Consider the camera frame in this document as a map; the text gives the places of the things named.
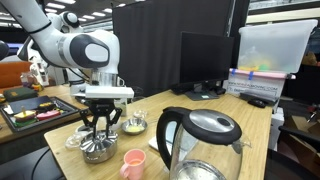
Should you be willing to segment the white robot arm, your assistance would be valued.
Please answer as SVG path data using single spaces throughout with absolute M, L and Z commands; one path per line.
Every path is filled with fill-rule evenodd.
M 0 4 L 31 36 L 48 64 L 118 75 L 120 43 L 113 33 L 105 30 L 62 33 L 35 0 L 0 0 Z

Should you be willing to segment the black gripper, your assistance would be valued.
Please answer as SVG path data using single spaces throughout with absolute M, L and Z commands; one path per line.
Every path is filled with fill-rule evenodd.
M 115 108 L 113 99 L 90 99 L 89 109 L 94 114 L 91 121 L 87 118 L 89 110 L 81 110 L 79 112 L 84 125 L 93 129 L 93 138 L 96 138 L 96 124 L 98 116 L 106 116 L 106 137 L 108 138 L 110 134 L 110 127 L 118 123 L 122 109 Z M 113 111 L 115 114 L 111 118 L 110 115 Z

